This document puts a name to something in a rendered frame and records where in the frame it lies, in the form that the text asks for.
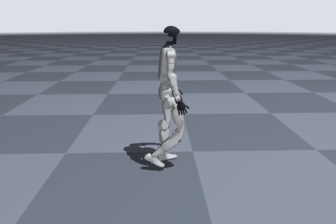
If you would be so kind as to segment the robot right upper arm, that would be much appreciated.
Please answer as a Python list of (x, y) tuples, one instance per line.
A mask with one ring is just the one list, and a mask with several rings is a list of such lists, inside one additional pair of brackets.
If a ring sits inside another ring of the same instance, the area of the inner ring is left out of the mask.
[(176, 53), (173, 50), (167, 50), (166, 59), (167, 59), (167, 79), (170, 81), (170, 75), (173, 74), (175, 68), (175, 58)]

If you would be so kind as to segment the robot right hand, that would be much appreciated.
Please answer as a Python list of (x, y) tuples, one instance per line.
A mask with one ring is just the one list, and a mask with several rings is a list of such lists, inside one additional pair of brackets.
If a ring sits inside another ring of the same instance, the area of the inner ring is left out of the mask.
[[(179, 101), (179, 102), (177, 102), (176, 99), (174, 98), (175, 102), (177, 104), (177, 110), (178, 110), (179, 115), (180, 115), (180, 112), (181, 112), (181, 115), (183, 115), (183, 113), (185, 115), (185, 112), (187, 113), (187, 110), (186, 110), (185, 107), (187, 107), (188, 109), (189, 109), (189, 107), (183, 103), (183, 100), (182, 100), (181, 96), (180, 96), (180, 98), (181, 98), (181, 101)], [(184, 110), (185, 110), (185, 112), (184, 112)], [(182, 111), (183, 111), (183, 113), (182, 113)]]

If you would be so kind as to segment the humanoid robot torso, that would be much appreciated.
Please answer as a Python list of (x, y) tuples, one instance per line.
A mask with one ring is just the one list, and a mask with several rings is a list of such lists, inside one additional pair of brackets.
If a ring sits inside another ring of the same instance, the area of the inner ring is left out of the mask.
[[(158, 78), (159, 80), (163, 80), (163, 82), (160, 83), (159, 86), (159, 97), (160, 99), (163, 101), (164, 100), (164, 96), (165, 95), (169, 95), (170, 97), (172, 97), (172, 89), (170, 87), (170, 82), (167, 79), (167, 59), (166, 59), (166, 52), (167, 50), (173, 50), (175, 51), (174, 48), (172, 48), (172, 46), (166, 47), (166, 48), (161, 48), (160, 50), (160, 57), (159, 57), (159, 71), (158, 71)], [(176, 51), (175, 51), (176, 53)], [(177, 55), (175, 58), (175, 65), (177, 62)], [(174, 70), (173, 70), (174, 72)]]

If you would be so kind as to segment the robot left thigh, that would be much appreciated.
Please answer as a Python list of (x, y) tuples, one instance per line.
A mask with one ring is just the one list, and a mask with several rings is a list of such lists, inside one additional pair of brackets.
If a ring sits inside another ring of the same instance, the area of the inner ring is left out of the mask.
[[(163, 102), (163, 101), (162, 101)], [(164, 114), (164, 119), (161, 120), (159, 123), (158, 123), (158, 127), (162, 130), (166, 130), (170, 124), (170, 121), (171, 121), (171, 118), (172, 118), (172, 115), (171, 115), (171, 109), (167, 109), (164, 102), (162, 103), (162, 110), (163, 110), (163, 114)]]

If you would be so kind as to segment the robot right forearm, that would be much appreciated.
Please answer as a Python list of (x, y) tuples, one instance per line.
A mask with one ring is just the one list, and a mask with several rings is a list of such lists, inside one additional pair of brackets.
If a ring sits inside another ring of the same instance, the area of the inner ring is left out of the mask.
[(178, 86), (177, 86), (177, 76), (176, 74), (171, 74), (170, 75), (170, 87), (173, 91), (173, 95), (175, 96), (175, 99), (177, 102), (181, 101), (180, 98), (180, 92), (178, 90)]

